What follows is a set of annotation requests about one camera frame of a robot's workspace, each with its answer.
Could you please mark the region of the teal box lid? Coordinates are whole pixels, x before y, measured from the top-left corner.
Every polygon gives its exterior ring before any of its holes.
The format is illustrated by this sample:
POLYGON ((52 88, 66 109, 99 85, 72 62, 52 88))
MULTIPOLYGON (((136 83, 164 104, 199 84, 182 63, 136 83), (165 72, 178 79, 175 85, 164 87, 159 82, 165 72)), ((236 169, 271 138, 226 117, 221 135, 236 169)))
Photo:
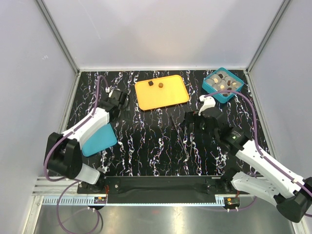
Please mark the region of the teal box lid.
POLYGON ((115 132, 110 123, 98 129, 82 146, 85 157, 92 156, 117 144, 115 132))

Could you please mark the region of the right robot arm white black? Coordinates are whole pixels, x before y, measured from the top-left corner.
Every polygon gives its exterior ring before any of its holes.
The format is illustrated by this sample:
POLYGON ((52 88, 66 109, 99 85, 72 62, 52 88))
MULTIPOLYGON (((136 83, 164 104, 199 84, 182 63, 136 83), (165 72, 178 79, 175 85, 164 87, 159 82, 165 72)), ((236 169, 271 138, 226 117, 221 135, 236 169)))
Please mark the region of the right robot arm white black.
POLYGON ((270 156, 242 129, 226 122, 217 108, 203 112, 191 111, 184 116, 182 126, 211 137, 217 145, 232 156, 248 163, 265 180, 236 169, 229 169, 221 181, 226 193, 235 190, 254 195, 274 205, 289 221, 298 223, 312 205, 312 179, 292 172, 270 156))

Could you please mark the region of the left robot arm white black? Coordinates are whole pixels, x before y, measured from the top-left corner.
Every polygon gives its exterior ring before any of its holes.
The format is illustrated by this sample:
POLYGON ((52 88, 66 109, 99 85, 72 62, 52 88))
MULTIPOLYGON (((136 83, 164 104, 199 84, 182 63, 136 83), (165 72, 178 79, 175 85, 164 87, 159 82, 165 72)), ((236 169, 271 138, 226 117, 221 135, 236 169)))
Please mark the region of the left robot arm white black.
POLYGON ((83 145, 103 126, 115 121, 126 102, 128 94, 120 90, 112 90, 109 95, 99 101, 96 97, 94 108, 78 124, 59 134, 53 132, 47 140, 44 159, 44 174, 51 179, 48 171, 76 181, 88 183, 94 193, 100 193, 105 188, 102 173, 83 163, 83 145))

